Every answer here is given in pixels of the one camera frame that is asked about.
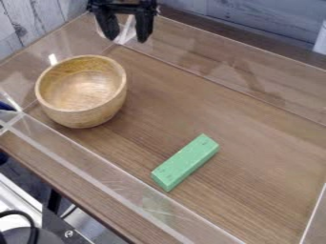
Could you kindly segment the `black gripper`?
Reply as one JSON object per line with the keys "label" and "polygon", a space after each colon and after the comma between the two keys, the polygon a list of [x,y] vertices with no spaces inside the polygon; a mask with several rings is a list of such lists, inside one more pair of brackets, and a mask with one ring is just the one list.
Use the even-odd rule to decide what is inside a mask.
{"label": "black gripper", "polygon": [[154,16],[159,13],[156,0],[88,0],[87,10],[95,19],[107,39],[114,41],[120,34],[116,13],[135,14],[136,36],[146,43],[152,34]]}

